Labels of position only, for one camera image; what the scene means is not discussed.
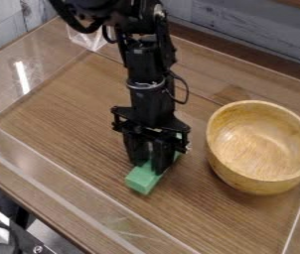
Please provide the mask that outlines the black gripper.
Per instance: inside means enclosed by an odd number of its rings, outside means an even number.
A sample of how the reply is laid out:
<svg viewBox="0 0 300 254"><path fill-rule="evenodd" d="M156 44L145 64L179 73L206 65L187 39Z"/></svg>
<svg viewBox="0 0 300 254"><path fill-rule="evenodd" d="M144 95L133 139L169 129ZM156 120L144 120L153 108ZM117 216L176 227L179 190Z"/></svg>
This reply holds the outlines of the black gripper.
<svg viewBox="0 0 300 254"><path fill-rule="evenodd" d="M113 129L122 133L129 160L141 167L151 160L156 175L173 165L176 153L187 153L191 126L176 116L176 104L187 104L176 97L176 81L128 81L131 106L114 106Z"/></svg>

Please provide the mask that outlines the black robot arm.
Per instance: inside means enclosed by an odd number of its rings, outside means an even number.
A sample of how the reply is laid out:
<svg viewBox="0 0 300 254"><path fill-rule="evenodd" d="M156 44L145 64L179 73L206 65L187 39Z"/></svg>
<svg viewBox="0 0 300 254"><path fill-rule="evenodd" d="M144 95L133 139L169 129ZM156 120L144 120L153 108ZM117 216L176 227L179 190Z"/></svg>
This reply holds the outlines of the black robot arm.
<svg viewBox="0 0 300 254"><path fill-rule="evenodd" d="M176 47L161 0L50 0L60 16L82 34L113 30L104 37L118 45L128 69L132 105L114 106L113 129L122 133L129 160L161 175L179 152L188 151L191 126L176 117Z"/></svg>

